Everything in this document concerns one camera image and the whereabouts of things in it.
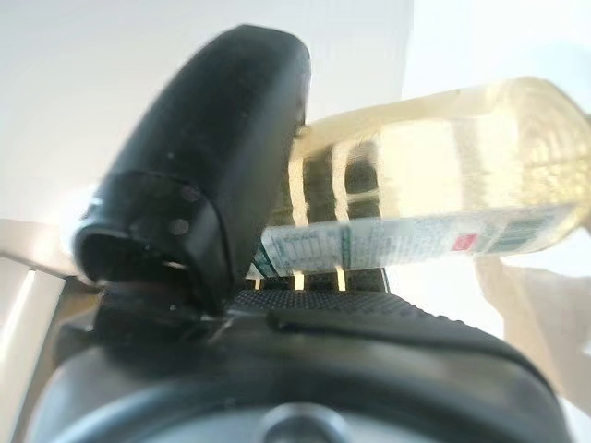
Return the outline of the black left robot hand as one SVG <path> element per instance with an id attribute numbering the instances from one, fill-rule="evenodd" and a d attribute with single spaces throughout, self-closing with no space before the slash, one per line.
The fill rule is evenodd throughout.
<path id="1" fill-rule="evenodd" d="M 29 442 L 567 442 L 507 343 L 389 293 L 245 291 L 305 122 L 296 36 L 242 25 L 144 114 L 80 220 L 103 285 L 60 329 Z"/>

